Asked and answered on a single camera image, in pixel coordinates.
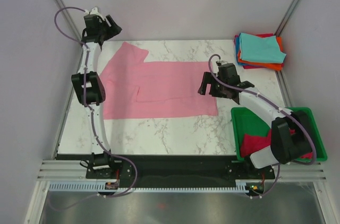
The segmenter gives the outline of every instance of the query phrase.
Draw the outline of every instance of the red cloth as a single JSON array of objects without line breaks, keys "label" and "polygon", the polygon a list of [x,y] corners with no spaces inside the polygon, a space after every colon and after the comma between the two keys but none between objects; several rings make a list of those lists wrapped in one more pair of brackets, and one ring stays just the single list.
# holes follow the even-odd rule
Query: red cloth
[{"label": "red cloth", "polygon": [[[245,156],[248,156],[254,152],[262,150],[263,148],[267,146],[270,146],[270,142],[271,142],[271,130],[269,130],[269,133],[267,136],[245,134],[241,148],[240,148],[241,157],[244,158]],[[310,153],[303,155],[301,158],[311,159],[312,157],[313,157],[313,153],[310,152]]]}]

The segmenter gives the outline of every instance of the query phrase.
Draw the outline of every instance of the green bin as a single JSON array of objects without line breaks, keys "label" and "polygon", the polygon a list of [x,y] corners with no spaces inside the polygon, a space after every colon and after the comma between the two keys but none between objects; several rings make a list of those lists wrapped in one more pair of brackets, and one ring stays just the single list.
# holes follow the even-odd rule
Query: green bin
[{"label": "green bin", "polygon": [[[305,113],[307,113],[313,128],[314,135],[311,136],[314,141],[315,148],[317,150],[317,162],[326,161],[327,154],[325,151],[325,147],[324,144],[322,143],[311,109],[307,107],[297,108],[288,107],[288,109],[292,111],[302,110]],[[244,135],[249,134],[267,136],[270,128],[262,119],[260,119],[256,114],[254,114],[251,110],[245,107],[234,107],[232,108],[231,113],[234,128],[237,159],[239,161],[244,161],[244,158],[242,158],[240,154],[240,148],[243,142]],[[302,162],[310,161],[309,159],[297,159],[297,160]]]}]

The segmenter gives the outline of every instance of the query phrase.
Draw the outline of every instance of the stack of folded towels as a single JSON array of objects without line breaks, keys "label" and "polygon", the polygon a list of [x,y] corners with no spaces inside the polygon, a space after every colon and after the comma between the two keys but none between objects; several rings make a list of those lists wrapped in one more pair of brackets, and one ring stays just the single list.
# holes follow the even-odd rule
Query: stack of folded towels
[{"label": "stack of folded towels", "polygon": [[281,37],[273,34],[250,35],[240,33],[234,39],[236,61],[244,69],[266,67],[280,71],[286,54]]}]

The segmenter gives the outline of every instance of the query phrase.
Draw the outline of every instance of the pink t-shirt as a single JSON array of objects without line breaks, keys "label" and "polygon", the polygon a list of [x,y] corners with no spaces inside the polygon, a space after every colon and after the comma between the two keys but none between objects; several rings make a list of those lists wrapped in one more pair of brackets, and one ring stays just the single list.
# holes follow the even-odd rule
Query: pink t-shirt
[{"label": "pink t-shirt", "polygon": [[104,119],[216,116],[216,99],[197,93],[208,62],[144,62],[147,50],[124,42],[107,63]]}]

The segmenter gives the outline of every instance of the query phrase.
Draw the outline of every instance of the white marble surface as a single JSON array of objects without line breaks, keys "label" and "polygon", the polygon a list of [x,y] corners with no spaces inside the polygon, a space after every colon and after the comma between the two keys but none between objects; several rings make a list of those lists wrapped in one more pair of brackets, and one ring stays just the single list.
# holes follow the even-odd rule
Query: white marble surface
[{"label": "white marble surface", "polygon": [[[218,53],[222,60],[235,62],[232,40],[130,41],[149,50],[145,62],[207,61]],[[105,42],[98,61],[100,74],[120,48],[121,41]],[[241,80],[248,80],[266,96],[283,106],[274,71],[244,70],[236,66]],[[113,153],[120,154],[235,154],[231,108],[232,100],[217,99],[218,116],[187,118],[105,120],[105,129]],[[73,95],[58,154],[89,154],[91,130],[84,107]]]}]

